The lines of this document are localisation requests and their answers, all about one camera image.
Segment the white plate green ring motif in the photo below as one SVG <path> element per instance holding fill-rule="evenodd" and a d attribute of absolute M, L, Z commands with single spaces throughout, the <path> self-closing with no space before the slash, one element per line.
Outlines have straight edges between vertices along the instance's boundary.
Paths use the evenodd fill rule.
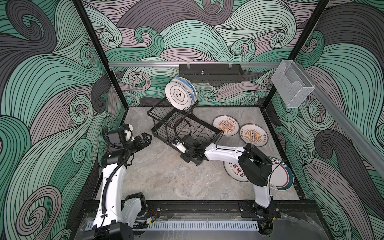
<path fill-rule="evenodd" d="M 178 81 L 170 81 L 165 93 L 169 103 L 178 110 L 188 110 L 193 105 L 191 92 Z"/>

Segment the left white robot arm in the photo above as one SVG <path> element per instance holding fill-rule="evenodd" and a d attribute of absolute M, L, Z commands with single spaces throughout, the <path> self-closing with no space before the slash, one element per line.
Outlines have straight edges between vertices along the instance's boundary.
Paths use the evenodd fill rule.
<path fill-rule="evenodd" d="M 134 154 L 152 143 L 152 135 L 133 136 L 131 130 L 119 128 L 104 131 L 104 140 L 111 148 L 104 154 L 103 187 L 97 215 L 91 229 L 84 231 L 84 240 L 132 240 L 137 217 L 145 215 L 147 204 L 143 193 L 122 199 L 122 186 Z"/>

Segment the white plate teal red rim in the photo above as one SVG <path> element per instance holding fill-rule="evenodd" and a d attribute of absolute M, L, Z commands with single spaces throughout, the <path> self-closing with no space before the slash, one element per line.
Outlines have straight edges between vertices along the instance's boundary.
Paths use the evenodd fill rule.
<path fill-rule="evenodd" d="M 270 187 L 278 191 L 286 191 L 294 184 L 294 175 L 290 167 L 282 160 L 269 157 L 272 161 Z"/>

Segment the blue striped plate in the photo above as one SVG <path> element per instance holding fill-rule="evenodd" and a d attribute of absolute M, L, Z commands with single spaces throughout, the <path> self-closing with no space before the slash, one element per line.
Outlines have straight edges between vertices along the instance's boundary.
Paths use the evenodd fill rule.
<path fill-rule="evenodd" d="M 172 81 L 176 83 L 180 83 L 188 89 L 188 91 L 192 94 L 192 105 L 194 105 L 197 102 L 198 99 L 197 99 L 196 89 L 188 79 L 183 77 L 176 77 Z"/>

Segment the white plate red characters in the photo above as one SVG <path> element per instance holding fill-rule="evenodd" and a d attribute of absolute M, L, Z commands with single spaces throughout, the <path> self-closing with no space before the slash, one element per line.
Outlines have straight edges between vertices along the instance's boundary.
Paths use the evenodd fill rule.
<path fill-rule="evenodd" d="M 224 168 L 226 173 L 234 180 L 238 182 L 244 182 L 244 183 L 249 182 L 243 169 L 240 167 L 238 163 L 224 162 Z"/>

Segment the black dish rack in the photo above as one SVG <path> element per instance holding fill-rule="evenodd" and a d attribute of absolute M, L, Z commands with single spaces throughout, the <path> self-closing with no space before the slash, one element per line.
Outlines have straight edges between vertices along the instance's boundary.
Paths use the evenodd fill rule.
<path fill-rule="evenodd" d="M 195 103 L 188 110 L 178 110 L 169 103 L 167 98 L 160 100 L 147 111 L 154 122 L 153 135 L 180 155 L 182 153 L 172 145 L 174 139 L 181 140 L 184 136 L 190 135 L 201 145 L 218 142 L 223 136 L 223 131 L 194 115 L 193 110 L 197 104 Z"/>

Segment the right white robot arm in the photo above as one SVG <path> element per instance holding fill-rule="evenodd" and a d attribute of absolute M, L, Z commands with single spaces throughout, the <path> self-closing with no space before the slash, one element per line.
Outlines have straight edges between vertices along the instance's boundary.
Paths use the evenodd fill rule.
<path fill-rule="evenodd" d="M 181 157 L 186 161 L 221 161 L 237 165 L 241 168 L 246 179 L 253 184 L 255 203 L 267 209 L 272 202 L 270 179 L 272 176 L 272 161 L 253 144 L 244 147 L 227 147 L 215 143 L 195 141 L 191 136 L 184 136 L 181 140 L 174 139 L 172 145 L 181 151 Z"/>

